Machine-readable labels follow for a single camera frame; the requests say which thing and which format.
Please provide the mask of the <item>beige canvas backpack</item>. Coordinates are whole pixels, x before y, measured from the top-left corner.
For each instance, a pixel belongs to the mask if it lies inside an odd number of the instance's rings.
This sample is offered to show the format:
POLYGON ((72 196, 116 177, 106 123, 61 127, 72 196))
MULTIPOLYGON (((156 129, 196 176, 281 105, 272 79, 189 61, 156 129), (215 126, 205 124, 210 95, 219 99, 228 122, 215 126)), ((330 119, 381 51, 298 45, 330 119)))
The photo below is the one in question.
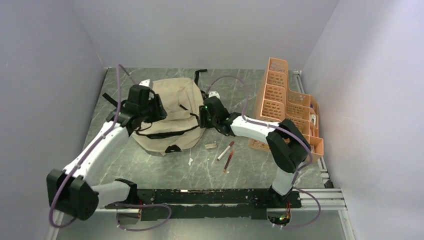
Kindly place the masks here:
POLYGON ((198 87, 198 79, 179 77, 152 82, 152 90, 159 94, 166 118, 153 123, 142 122, 125 111, 125 99, 121 102, 117 123, 147 152, 166 155, 191 149, 204 134, 199 126, 199 107, 205 98, 198 87))

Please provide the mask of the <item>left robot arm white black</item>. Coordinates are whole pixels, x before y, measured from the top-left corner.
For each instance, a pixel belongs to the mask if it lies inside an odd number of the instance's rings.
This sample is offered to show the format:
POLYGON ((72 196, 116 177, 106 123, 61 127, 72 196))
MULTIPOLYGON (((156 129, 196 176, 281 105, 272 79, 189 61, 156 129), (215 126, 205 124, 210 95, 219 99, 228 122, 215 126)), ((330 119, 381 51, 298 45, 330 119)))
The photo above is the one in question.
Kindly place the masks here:
POLYGON ((84 221, 97 208, 111 204, 132 208, 140 202, 135 183, 119 178, 112 183, 94 186, 94 177, 109 155, 142 123, 163 120, 167 113, 149 79, 131 86, 128 98, 123 102, 106 94, 104 97, 116 109, 107 117, 99 133, 76 159, 62 170, 53 169, 46 177, 50 217, 58 210, 84 221))

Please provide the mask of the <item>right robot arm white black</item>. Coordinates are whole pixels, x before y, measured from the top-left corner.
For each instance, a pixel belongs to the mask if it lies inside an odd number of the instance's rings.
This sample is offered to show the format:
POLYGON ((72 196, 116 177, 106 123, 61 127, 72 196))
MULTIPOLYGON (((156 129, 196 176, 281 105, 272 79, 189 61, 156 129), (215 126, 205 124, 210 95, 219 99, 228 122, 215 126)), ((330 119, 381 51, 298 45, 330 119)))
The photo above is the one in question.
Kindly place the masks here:
POLYGON ((270 187, 270 202, 282 207, 289 200, 298 171, 311 160, 311 146, 290 119, 281 122, 261 121, 242 113, 230 113, 216 96, 199 107, 201 128, 214 128, 224 136, 250 138, 268 145, 277 172, 270 187))

